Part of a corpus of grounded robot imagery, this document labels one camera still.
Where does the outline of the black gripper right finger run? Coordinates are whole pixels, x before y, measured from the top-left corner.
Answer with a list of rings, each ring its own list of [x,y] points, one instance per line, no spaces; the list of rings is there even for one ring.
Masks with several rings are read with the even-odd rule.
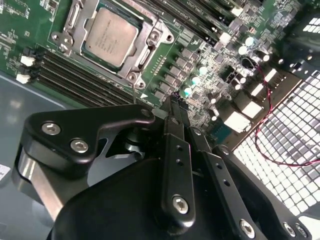
[[[189,106],[178,98],[196,166],[221,211],[223,240],[311,240],[307,227],[224,145],[211,148],[191,126]]]

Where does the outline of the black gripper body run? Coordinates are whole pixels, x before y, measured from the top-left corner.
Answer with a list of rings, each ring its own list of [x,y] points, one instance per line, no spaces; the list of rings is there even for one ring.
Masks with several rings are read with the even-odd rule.
[[[160,162],[134,163],[72,198],[59,213],[52,240],[170,240],[157,222]],[[193,176],[196,219],[181,240],[230,240],[221,205],[204,178]]]

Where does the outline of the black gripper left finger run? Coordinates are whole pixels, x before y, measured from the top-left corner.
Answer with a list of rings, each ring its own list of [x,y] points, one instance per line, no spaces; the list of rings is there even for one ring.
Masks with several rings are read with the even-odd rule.
[[[24,122],[15,171],[26,182],[21,191],[39,201],[55,223],[65,205],[92,187],[88,175],[99,156],[101,134],[129,129],[152,133],[158,160],[158,209],[167,225],[190,227],[196,219],[190,144],[178,99],[170,95],[155,116],[140,104],[39,112]]]

